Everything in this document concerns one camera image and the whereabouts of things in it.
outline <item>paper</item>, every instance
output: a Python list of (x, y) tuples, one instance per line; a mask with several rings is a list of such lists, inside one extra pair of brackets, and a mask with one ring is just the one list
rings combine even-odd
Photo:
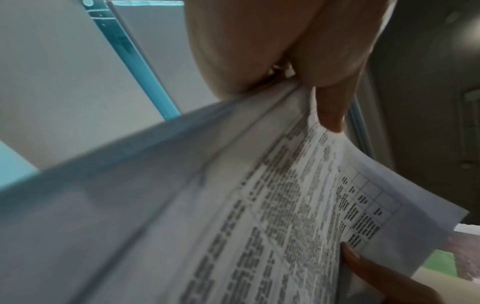
[[(347, 278), (338, 285), (341, 241), (413, 274), (465, 211), (376, 164), (344, 134), (325, 130), (310, 98), (310, 90), (290, 80), (247, 100), (193, 113), (138, 136), (141, 141), (118, 145), (131, 149), (123, 162), (82, 173), (55, 188), (55, 195), (42, 196), (49, 204), (74, 197), (76, 206), (84, 206), (81, 215), (62, 210), (71, 219), (58, 223), (69, 227), (68, 240), (59, 237), (48, 257), (32, 258), (52, 269), (37, 270), (50, 288), (42, 299), (99, 304), (365, 299), (365, 293), (348, 291)], [(21, 236), (19, 230), (41, 237), (28, 216), (10, 234), (0, 232), (0, 240)], [(40, 226), (45, 221), (35, 220)], [(100, 236), (90, 233), (92, 227)], [(86, 235), (90, 242), (82, 243), (83, 255), (69, 256), (79, 247), (76, 237)], [(24, 256), (29, 246), (22, 243)], [(59, 273), (67, 264), (69, 272)], [(62, 275), (76, 275), (76, 284)], [(6, 280), (12, 286), (8, 299), (28, 300), (14, 284), (21, 278)], [(62, 297), (49, 295), (54, 285), (68, 286)]]

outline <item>skin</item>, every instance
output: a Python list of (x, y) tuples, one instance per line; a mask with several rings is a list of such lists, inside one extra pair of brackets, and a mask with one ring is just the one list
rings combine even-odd
[(445, 304), (432, 288), (358, 255), (346, 243), (342, 243), (341, 253), (352, 272), (376, 289), (384, 303)]
[(353, 99), (394, 0), (186, 0), (197, 66), (220, 99), (252, 93), (291, 66), (316, 88), (320, 123), (334, 132)]

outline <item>white paper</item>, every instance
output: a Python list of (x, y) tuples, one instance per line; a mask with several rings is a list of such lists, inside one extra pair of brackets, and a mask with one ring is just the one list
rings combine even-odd
[(1, 194), (31, 205), (0, 216), (1, 302), (369, 300), (341, 241), (413, 274), (466, 212), (327, 131), (310, 98), (290, 80)]

